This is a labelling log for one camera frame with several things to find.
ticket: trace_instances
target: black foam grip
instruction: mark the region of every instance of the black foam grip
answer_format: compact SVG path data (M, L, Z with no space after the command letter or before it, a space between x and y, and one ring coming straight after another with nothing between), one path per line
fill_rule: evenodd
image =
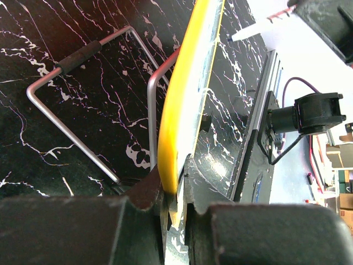
M95 55L100 50L101 44L99 41L94 40L87 44L85 47L82 47L81 49L75 51L73 54L58 62L56 67L60 67L62 69L62 74L65 75L69 73L69 71L82 64L85 60Z

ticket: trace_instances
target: marker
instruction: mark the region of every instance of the marker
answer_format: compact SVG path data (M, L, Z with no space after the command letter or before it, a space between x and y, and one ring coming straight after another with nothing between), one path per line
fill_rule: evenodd
M253 25L247 26L244 29L241 29L240 31L238 31L237 33L235 33L234 35L232 35L232 37L230 39L228 39L228 41L237 41L237 40L244 40L247 39L251 36L254 36L256 34L265 32L269 29L271 29L271 27L278 23L279 21L282 21L284 19L287 19L291 16L291 14L293 13L293 10L297 7L297 5L291 6L287 9L284 9L276 14L273 14Z

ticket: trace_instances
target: marble surface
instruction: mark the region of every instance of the marble surface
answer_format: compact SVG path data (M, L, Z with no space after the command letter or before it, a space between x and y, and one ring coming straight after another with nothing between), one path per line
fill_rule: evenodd
M107 176L28 100L26 88L93 40L132 25L161 64L181 44L191 0L0 2L0 197L113 194ZM246 0L227 0L195 160L226 194L236 173L265 60L258 35L228 43L254 22ZM37 91L38 97L119 178L149 172L146 87L154 68L130 34ZM157 118L166 86L159 84Z

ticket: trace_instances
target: purple cable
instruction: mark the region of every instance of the purple cable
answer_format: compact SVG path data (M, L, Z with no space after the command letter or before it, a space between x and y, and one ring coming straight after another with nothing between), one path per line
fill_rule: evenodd
M302 79L301 77L292 77L290 78L287 83L285 84L285 87L283 89L283 95L282 95L282 108L285 107L285 95L286 95L286 91L287 91L287 87L288 84L293 81L293 80L298 80L301 81L302 83L306 84L309 88L311 88L312 91L314 91L315 93L320 93L319 90L317 90L312 84L310 84L308 81L306 81L305 79ZM281 144L280 149L277 151L277 153L281 153L285 147L285 143L286 143L286 133L283 133L283 142Z

